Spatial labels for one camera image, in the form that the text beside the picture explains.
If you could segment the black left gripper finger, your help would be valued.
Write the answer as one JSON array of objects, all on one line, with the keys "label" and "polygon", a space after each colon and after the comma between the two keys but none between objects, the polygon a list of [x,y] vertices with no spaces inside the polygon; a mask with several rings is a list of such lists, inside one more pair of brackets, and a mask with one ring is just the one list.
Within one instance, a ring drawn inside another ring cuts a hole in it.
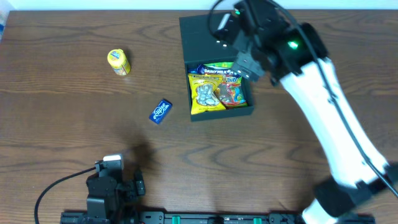
[{"label": "black left gripper finger", "polygon": [[117,185],[116,189],[121,192],[131,192],[134,190],[133,182],[121,182]]},{"label": "black left gripper finger", "polygon": [[134,181],[135,181],[135,185],[136,185],[137,195],[144,196],[146,194],[146,187],[145,187],[145,183],[144,183],[143,174],[140,169],[135,171]]}]

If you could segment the green Haribo gummy bag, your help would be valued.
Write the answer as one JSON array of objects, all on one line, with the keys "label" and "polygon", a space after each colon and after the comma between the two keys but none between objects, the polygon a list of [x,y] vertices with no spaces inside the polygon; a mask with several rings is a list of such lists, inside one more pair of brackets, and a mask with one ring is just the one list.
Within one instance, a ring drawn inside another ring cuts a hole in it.
[{"label": "green Haribo gummy bag", "polygon": [[[205,65],[231,69],[233,62],[216,62]],[[239,78],[223,76],[223,80],[216,89],[215,95],[227,109],[245,107],[248,105],[242,89],[241,76]]]}]

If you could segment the purple Dairy Milk bar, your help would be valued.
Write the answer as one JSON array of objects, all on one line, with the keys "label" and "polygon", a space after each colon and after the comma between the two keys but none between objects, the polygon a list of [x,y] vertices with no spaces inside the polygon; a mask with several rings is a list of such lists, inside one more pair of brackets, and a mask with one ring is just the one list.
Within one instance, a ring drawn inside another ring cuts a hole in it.
[{"label": "purple Dairy Milk bar", "polygon": [[223,75],[226,77],[237,77],[239,78],[240,75],[238,75],[236,72],[234,72],[230,68],[224,68],[224,67],[214,67],[214,66],[207,66],[207,65],[199,65],[197,67],[197,74],[200,75]]}]

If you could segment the yellow Hacks candy bag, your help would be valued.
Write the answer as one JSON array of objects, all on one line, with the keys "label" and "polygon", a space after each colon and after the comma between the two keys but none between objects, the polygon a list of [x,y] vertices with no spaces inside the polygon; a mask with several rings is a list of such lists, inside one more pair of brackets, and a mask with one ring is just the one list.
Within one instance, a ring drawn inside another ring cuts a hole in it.
[{"label": "yellow Hacks candy bag", "polygon": [[188,80],[192,98],[191,115],[226,109],[215,95],[215,91],[223,81],[222,75],[189,73]]}]

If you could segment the blue Eclipse mint tin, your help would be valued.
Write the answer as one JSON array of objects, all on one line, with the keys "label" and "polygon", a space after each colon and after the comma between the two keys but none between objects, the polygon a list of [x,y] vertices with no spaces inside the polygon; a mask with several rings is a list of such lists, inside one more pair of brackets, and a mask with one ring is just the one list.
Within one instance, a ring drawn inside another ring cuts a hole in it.
[{"label": "blue Eclipse mint tin", "polygon": [[167,114],[172,109],[171,102],[166,99],[162,99],[159,104],[155,107],[153,112],[149,115],[149,119],[155,124],[160,124]]}]

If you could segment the yellow gum bottle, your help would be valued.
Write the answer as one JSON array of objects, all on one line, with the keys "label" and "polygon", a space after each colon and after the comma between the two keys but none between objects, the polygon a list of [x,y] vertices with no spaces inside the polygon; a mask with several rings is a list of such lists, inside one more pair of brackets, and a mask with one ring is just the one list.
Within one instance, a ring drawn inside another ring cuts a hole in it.
[{"label": "yellow gum bottle", "polygon": [[111,50],[107,60],[117,75],[125,76],[131,71],[130,63],[122,49]]}]

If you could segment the blue Oreo cookie pack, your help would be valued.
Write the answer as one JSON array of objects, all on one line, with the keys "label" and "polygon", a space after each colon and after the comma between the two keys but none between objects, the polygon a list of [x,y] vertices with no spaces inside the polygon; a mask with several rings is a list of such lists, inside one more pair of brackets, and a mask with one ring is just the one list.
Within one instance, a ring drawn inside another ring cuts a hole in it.
[{"label": "blue Oreo cookie pack", "polygon": [[190,68],[187,70],[187,73],[199,74],[199,71],[197,68]]}]

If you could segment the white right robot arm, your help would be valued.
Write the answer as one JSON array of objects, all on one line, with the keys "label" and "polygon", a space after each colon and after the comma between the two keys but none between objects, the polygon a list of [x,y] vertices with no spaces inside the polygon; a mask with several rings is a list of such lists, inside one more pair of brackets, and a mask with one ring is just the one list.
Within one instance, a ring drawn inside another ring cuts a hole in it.
[{"label": "white right robot arm", "polygon": [[356,207],[389,190],[397,166],[369,140],[341,89],[316,30],[274,1],[240,1],[223,26],[234,33],[235,71],[252,81],[268,73],[299,105],[326,155],[331,176],[314,190],[304,223],[343,223]]}]

